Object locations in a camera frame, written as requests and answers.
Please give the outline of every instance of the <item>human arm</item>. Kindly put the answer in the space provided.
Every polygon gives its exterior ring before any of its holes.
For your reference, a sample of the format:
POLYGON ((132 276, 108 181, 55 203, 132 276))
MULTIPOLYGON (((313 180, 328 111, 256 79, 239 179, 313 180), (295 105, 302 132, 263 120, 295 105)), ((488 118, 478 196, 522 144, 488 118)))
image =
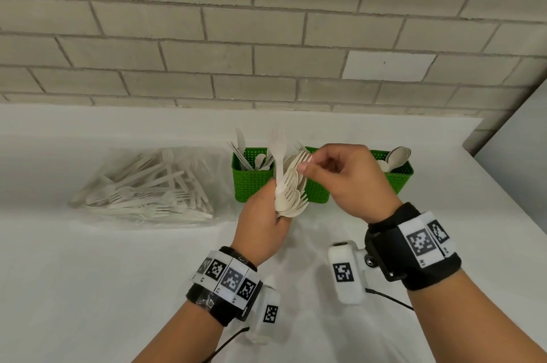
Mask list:
MULTIPOLYGON (((365 146, 328 144, 301 163, 352 216, 377 223, 402 205, 365 146)), ((459 270, 409 298, 438 363, 547 362, 547 354, 459 270)))
MULTIPOLYGON (((276 218, 275 180, 270 180, 243 206, 230 245, 256 266, 283 245, 291 219, 276 218)), ((133 363, 201 363, 217 347, 223 326, 207 311, 186 301, 133 363)))

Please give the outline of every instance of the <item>person's right hand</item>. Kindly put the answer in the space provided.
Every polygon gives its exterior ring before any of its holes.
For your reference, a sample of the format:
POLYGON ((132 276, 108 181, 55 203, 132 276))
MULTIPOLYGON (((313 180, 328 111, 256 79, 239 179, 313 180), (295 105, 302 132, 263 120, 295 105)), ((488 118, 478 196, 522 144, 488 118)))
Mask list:
POLYGON ((402 205, 366 146, 326 144, 297 169, 324 186, 345 212, 367 223, 387 219, 402 205))

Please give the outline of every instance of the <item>forearm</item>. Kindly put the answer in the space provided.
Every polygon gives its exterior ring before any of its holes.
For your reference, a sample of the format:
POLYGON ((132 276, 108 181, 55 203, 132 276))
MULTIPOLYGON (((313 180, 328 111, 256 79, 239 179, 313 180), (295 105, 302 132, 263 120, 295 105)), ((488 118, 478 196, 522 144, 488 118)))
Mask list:
POLYGON ((462 270, 409 298, 437 363, 547 362, 462 270))
POLYGON ((200 363, 217 348, 223 326, 189 301, 133 360, 133 363, 200 363))

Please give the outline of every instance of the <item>person's left hand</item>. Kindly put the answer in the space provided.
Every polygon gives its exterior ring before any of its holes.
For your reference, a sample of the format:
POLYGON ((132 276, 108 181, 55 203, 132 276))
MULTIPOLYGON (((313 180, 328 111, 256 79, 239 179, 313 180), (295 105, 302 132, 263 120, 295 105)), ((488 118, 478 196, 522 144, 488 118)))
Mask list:
POLYGON ((292 222, 289 217, 276 218, 275 188, 275 180, 270 179, 245 203, 230 245, 256 266, 281 248, 292 222))

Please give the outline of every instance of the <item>hand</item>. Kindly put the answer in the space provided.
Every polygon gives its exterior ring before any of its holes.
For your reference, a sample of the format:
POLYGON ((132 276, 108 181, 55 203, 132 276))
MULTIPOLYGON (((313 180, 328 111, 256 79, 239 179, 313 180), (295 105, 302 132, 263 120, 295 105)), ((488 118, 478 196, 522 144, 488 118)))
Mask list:
POLYGON ((276 218, 275 188, 275 180, 270 179, 245 203, 230 245, 256 266, 281 248, 292 222, 288 217, 276 218))
POLYGON ((366 146, 326 144, 298 171, 324 186, 345 212, 367 223, 387 219, 402 205, 366 146))

